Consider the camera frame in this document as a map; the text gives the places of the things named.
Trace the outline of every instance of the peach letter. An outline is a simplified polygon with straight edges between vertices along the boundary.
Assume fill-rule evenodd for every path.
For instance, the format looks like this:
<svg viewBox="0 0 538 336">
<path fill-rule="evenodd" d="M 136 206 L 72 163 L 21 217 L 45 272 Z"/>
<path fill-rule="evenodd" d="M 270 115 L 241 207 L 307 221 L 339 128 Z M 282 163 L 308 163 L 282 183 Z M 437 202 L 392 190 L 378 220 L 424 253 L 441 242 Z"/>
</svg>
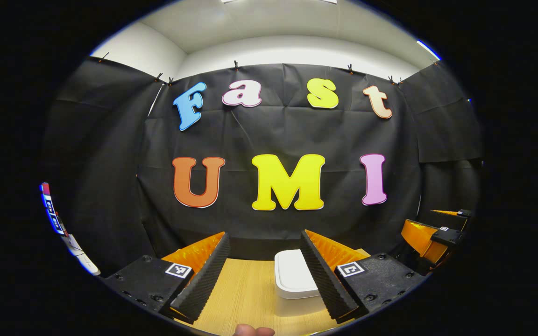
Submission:
<svg viewBox="0 0 538 336">
<path fill-rule="evenodd" d="M 369 86 L 362 90 L 362 93 L 369 96 L 369 100 L 371 100 L 371 107 L 376 115 L 383 119 L 391 118 L 391 109 L 385 108 L 385 105 L 383 105 L 383 99 L 387 99 L 387 95 L 385 93 L 379 92 L 379 89 L 375 85 Z"/>
<path fill-rule="evenodd" d="M 175 167 L 173 175 L 173 194 L 181 204 L 192 208 L 207 208 L 217 200 L 219 192 L 219 169 L 226 164 L 220 157 L 205 157 L 203 166 L 207 167 L 207 185 L 202 195 L 190 192 L 190 172 L 196 166 L 191 157 L 177 157 L 171 162 Z"/>
</svg>

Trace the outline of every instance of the blue letter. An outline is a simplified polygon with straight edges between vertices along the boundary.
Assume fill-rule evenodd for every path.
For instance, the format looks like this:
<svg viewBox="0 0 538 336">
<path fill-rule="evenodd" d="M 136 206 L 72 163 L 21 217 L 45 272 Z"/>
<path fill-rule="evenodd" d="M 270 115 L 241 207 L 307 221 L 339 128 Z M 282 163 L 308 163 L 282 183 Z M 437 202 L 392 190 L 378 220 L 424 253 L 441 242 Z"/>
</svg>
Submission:
<svg viewBox="0 0 538 336">
<path fill-rule="evenodd" d="M 177 106 L 177 112 L 180 113 L 180 119 L 182 121 L 180 124 L 181 131 L 192 126 L 192 124 L 200 119 L 200 112 L 194 111 L 194 107 L 203 107 L 203 96 L 198 92 L 205 91 L 205 89 L 207 89 L 207 85 L 200 82 L 173 101 L 173 104 Z"/>
</svg>

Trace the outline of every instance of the white container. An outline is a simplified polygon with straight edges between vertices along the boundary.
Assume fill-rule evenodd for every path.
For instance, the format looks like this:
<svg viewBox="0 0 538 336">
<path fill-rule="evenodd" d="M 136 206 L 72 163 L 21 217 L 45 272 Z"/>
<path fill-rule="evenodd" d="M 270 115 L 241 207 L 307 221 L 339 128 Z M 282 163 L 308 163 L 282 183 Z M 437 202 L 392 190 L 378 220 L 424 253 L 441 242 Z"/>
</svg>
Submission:
<svg viewBox="0 0 538 336">
<path fill-rule="evenodd" d="M 275 314 L 297 316 L 325 308 L 300 250 L 275 255 Z"/>
</svg>

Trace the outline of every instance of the pink letter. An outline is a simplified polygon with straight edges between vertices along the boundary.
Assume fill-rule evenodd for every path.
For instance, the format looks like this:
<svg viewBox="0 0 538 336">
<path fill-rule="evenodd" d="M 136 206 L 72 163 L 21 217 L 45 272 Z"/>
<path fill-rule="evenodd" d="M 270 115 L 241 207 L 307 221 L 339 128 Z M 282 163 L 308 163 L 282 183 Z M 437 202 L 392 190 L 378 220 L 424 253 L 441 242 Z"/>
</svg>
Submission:
<svg viewBox="0 0 538 336">
<path fill-rule="evenodd" d="M 247 108 L 255 107 L 261 103 L 261 84 L 250 79 L 237 81 L 230 84 L 230 91 L 227 91 L 221 98 L 226 105 L 242 104 Z"/>
<path fill-rule="evenodd" d="M 362 204 L 380 204 L 387 200 L 383 193 L 382 164 L 385 157 L 380 154 L 367 154 L 361 156 L 361 164 L 367 172 L 367 194 L 362 198 Z"/>
</svg>

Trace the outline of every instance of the wooden table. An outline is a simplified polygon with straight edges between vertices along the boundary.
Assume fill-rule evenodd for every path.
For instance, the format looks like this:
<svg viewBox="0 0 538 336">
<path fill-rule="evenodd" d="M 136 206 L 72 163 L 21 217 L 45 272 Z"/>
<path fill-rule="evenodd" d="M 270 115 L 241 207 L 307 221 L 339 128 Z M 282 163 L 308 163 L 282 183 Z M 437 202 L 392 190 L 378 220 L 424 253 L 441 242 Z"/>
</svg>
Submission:
<svg viewBox="0 0 538 336">
<path fill-rule="evenodd" d="M 369 256 L 362 249 L 357 251 Z M 273 328 L 276 336 L 303 336 L 352 321 L 337 324 L 326 308 L 293 317 L 275 315 L 274 263 L 227 259 L 199 319 L 194 325 L 183 324 L 220 336 L 232 336 L 238 323 Z"/>
</svg>

